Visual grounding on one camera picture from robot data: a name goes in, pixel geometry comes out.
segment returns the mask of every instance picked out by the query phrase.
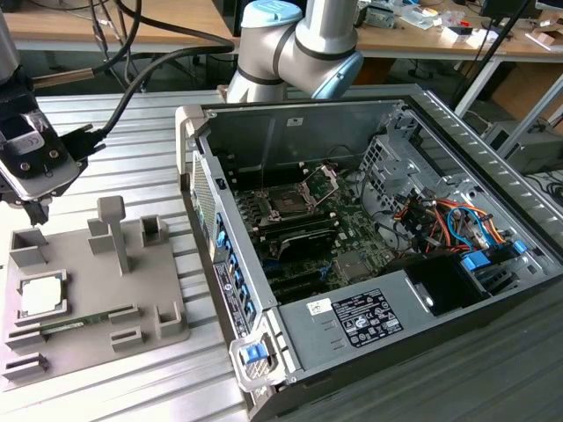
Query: green circuit board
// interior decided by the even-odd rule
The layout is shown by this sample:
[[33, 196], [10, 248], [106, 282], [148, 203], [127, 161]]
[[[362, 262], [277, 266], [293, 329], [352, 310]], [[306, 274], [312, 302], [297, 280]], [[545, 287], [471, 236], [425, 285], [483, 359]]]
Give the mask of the green circuit board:
[[[395, 258], [395, 252], [385, 244], [375, 230], [372, 219], [356, 198], [358, 195], [351, 190], [346, 180], [332, 174], [333, 180], [329, 180], [321, 171], [307, 179], [308, 194], [314, 200], [323, 199], [334, 189], [331, 181], [338, 184], [338, 189], [312, 210], [305, 210], [301, 203], [297, 203], [296, 199], [303, 194], [303, 188], [299, 184], [270, 186], [258, 193], [235, 192], [236, 202], [253, 239], [264, 273], [280, 302], [293, 302], [308, 295], [368, 280], [377, 276]], [[265, 246], [263, 238], [252, 236], [257, 232], [256, 225], [260, 221], [264, 224], [272, 223], [267, 220], [268, 211], [271, 212], [272, 209], [268, 204], [275, 204], [275, 198], [287, 199], [285, 205], [278, 208], [289, 212], [286, 223], [299, 222], [299, 217], [315, 213], [334, 213], [336, 227], [331, 228], [335, 233], [329, 250], [322, 255], [303, 251], [303, 256], [299, 259], [281, 262]]]

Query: white label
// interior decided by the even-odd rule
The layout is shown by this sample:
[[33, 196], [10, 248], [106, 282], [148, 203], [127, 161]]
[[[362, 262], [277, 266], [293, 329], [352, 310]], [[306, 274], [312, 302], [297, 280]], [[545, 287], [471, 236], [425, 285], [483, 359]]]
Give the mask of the white label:
[[322, 314], [323, 312], [333, 309], [331, 307], [331, 300], [328, 297], [321, 299], [320, 301], [307, 303], [307, 308], [309, 308], [311, 315]]
[[13, 153], [19, 156], [35, 151], [45, 145], [45, 141], [37, 132], [30, 132], [18, 138], [10, 139], [7, 143], [10, 145]]
[[303, 125], [303, 117], [292, 117], [291, 119], [288, 119], [288, 127], [301, 125]]

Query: metal workbench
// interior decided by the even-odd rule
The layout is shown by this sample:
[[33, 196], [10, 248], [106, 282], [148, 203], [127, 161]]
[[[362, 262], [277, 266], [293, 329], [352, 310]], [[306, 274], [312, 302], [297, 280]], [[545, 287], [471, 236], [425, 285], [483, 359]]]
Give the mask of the metal workbench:
[[[380, 87], [412, 93], [412, 86]], [[369, 89], [351, 95], [369, 95]], [[120, 95], [44, 98], [59, 132], [101, 126]], [[96, 199], [123, 196], [128, 218], [160, 214], [192, 329], [189, 340], [0, 394], [0, 419], [247, 421], [177, 186], [174, 111], [212, 92], [137, 96], [107, 149], [51, 207], [46, 234], [85, 227]], [[563, 283], [495, 323], [389, 368], [283, 421], [561, 420]]]

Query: blue cable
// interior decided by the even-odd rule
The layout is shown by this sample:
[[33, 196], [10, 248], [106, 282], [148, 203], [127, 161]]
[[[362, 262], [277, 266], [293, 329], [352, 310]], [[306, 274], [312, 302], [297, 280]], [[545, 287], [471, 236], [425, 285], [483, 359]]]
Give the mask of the blue cable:
[[470, 251], [473, 251], [473, 245], [471, 244], [471, 242], [469, 242], [464, 237], [461, 237], [460, 235], [458, 235], [458, 233], [456, 233], [456, 231], [453, 229], [452, 218], [453, 218], [454, 211], [457, 210], [457, 209], [463, 209], [464, 211], [467, 212], [467, 214], [469, 214], [471, 217], [473, 217], [475, 219], [475, 221], [479, 225], [479, 229], [481, 230], [483, 237], [486, 239], [486, 241], [489, 244], [491, 244], [491, 245], [497, 244], [496, 241], [494, 240], [494, 238], [491, 235], [489, 235], [489, 233], [486, 231], [485, 226], [483, 226], [483, 222], [481, 221], [481, 219], [479, 218], [477, 213], [475, 213], [475, 211], [473, 211], [472, 209], [469, 209], [467, 207], [455, 207], [455, 208], [452, 208], [450, 210], [450, 212], [448, 213], [448, 219], [447, 219], [448, 220], [448, 230], [450, 231], [450, 233], [453, 237], [455, 237], [457, 240], [459, 240], [459, 241], [463, 242], [464, 244], [466, 244], [467, 246], [469, 246]]

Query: black cable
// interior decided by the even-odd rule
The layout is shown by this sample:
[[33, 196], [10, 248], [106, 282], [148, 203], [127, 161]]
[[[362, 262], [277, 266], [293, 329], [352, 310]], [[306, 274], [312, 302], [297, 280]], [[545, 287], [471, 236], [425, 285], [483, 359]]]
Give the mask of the black cable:
[[141, 73], [135, 80], [131, 83], [131, 85], [127, 88], [123, 97], [121, 98], [120, 103], [117, 105], [115, 111], [112, 114], [112, 117], [106, 123], [106, 125], [100, 129], [104, 136], [107, 136], [115, 127], [123, 112], [125, 112], [125, 108], [127, 107], [129, 101], [135, 94], [135, 91], [139, 86], [143, 83], [147, 76], [151, 75], [156, 69], [162, 66], [169, 61], [179, 59], [181, 57], [188, 57], [190, 55], [209, 55], [209, 54], [226, 54], [232, 52], [231, 46], [208, 46], [208, 47], [190, 47], [190, 48], [182, 48], [181, 50], [172, 51], [167, 55], [163, 55], [159, 59], [155, 60], [145, 69], [141, 70]]
[[[121, 0], [115, 0], [115, 3], [117, 4], [117, 7], [120, 9], [121, 7], [125, 7], [121, 2]], [[123, 44], [123, 46], [121, 46], [121, 48], [115, 54], [114, 57], [112, 57], [109, 61], [91, 70], [94, 75], [97, 75], [98, 73], [102, 73], [112, 68], [114, 64], [117, 63], [121, 59], [121, 57], [123, 57], [127, 53], [127, 51], [131, 48], [131, 46], [133, 45], [133, 41], [135, 41], [135, 37], [139, 30], [139, 25], [141, 24], [142, 8], [143, 8], [142, 0], [135, 0], [135, 13], [133, 14], [133, 25], [131, 26], [131, 30], [129, 31], [129, 36], [127, 37], [125, 43]]]
[[522, 5], [518, 9], [518, 11], [510, 18], [510, 20], [507, 22], [507, 24], [504, 25], [501, 33], [499, 34], [497, 39], [494, 41], [493, 45], [487, 50], [485, 56], [483, 57], [483, 60], [479, 64], [479, 67], [478, 67], [477, 71], [475, 72], [475, 74], [472, 76], [471, 80], [463, 81], [464, 82], [464, 84], [463, 84], [464, 88], [459, 93], [455, 94], [453, 96], [452, 100], [450, 101], [450, 108], [452, 110], [455, 110], [456, 107], [459, 105], [459, 103], [463, 99], [465, 93], [469, 90], [469, 87], [472, 86], [473, 83], [475, 82], [475, 80], [479, 77], [479, 75], [481, 74], [481, 72], [483, 71], [485, 66], [491, 60], [491, 57], [493, 57], [493, 55], [496, 53], [496, 50], [499, 48], [501, 43], [504, 41], [504, 39], [510, 33], [510, 30], [515, 25], [516, 21], [522, 16], [522, 14], [526, 10], [526, 8], [530, 5], [531, 2], [532, 2], [532, 0], [523, 0]]
[[[118, 7], [120, 8], [120, 10], [123, 11], [123, 13], [125, 13], [130, 18], [133, 18], [135, 16], [134, 12], [131, 9], [129, 9], [125, 4], [123, 4], [123, 2], [121, 0], [115, 0], [115, 1], [118, 4]], [[177, 25], [173, 25], [173, 24], [168, 24], [166, 22], [161, 22], [159, 20], [147, 18], [143, 15], [141, 15], [140, 19], [141, 19], [141, 22], [143, 22], [145, 25], [154, 26], [155, 28], [158, 28], [158, 29], [164, 29], [165, 31], [170, 31], [172, 33], [181, 33], [181, 34], [184, 34], [184, 35], [190, 35], [192, 37], [201, 38], [203, 40], [214, 41], [218, 44], [232, 47], [232, 49], [235, 48], [235, 44], [231, 40], [227, 40], [226, 38], [219, 37], [218, 35], [214, 35], [212, 33], [205, 33], [203, 31], [197, 31], [195, 29], [185, 28], [184, 26], [177, 26]], [[214, 53], [208, 53], [208, 54], [218, 54], [219, 55], [221, 53], [220, 52], [214, 52]]]
[[[27, 1], [31, 4], [35, 4], [36, 6], [42, 7], [43, 9], [49, 9], [50, 11], [85, 11], [90, 7], [89, 4], [80, 7], [55, 7], [55, 6], [47, 6], [46, 4], [38, 3], [35, 0], [27, 0]], [[94, 6], [100, 6], [101, 4], [107, 2], [109, 2], [109, 0], [101, 0], [100, 2], [94, 4]]]
[[456, 95], [459, 93], [459, 90], [461, 90], [464, 86], [465, 81], [467, 80], [467, 77], [469, 76], [469, 74], [472, 72], [473, 66], [475, 66], [475, 63], [477, 62], [477, 60], [479, 59], [479, 56], [481, 55], [481, 51], [483, 51], [483, 47], [486, 44], [486, 39], [489, 36], [489, 33], [491, 32], [491, 29], [493, 28], [493, 21], [491, 20], [489, 22], [489, 26], [486, 29], [486, 33], [485, 33], [485, 38], [483, 39], [483, 42], [481, 43], [481, 47], [479, 47], [479, 51], [477, 52], [477, 54], [475, 55], [475, 58], [473, 59], [472, 64], [469, 66], [469, 68], [467, 69], [467, 71], [465, 72], [465, 75], [462, 77], [461, 81], [459, 81], [459, 84], [457, 84], [457, 88], [454, 91], [452, 98], [455, 98]]
[[[123, 17], [123, 12], [120, 10], [120, 8], [117, 6], [117, 3], [115, 2], [115, 0], [113, 0], [113, 3], [115, 4], [115, 6], [117, 7], [117, 18], [120, 21], [120, 29], [121, 29], [121, 36], [124, 39], [127, 39], [128, 37], [128, 30], [127, 27], [125, 26], [125, 18]], [[131, 65], [131, 48], [127, 50], [127, 55], [126, 55], [127, 59], [125, 61], [125, 68], [123, 70], [123, 76], [125, 77], [125, 80], [127, 81], [128, 84], [131, 84], [131, 73], [129, 72], [130, 69], [130, 65]], [[137, 75], [139, 74], [139, 69], [137, 69], [134, 65], [134, 69], [135, 72], [137, 73]]]
[[[94, 31], [94, 37], [96, 37], [96, 43], [98, 44], [99, 50], [106, 58], [106, 62], [109, 62], [110, 58], [107, 53], [107, 40], [106, 40], [106, 36], [104, 35], [104, 31], [99, 25], [98, 15], [96, 14], [96, 9], [94, 6], [94, 0], [89, 0], [89, 4], [90, 4], [91, 25], [92, 25], [92, 30]], [[118, 84], [121, 85], [121, 88], [125, 91], [127, 89], [127, 86], [123, 83], [123, 81], [121, 81], [121, 78], [117, 75], [115, 69], [109, 68], [108, 70], [113, 75], [113, 77], [118, 82]]]

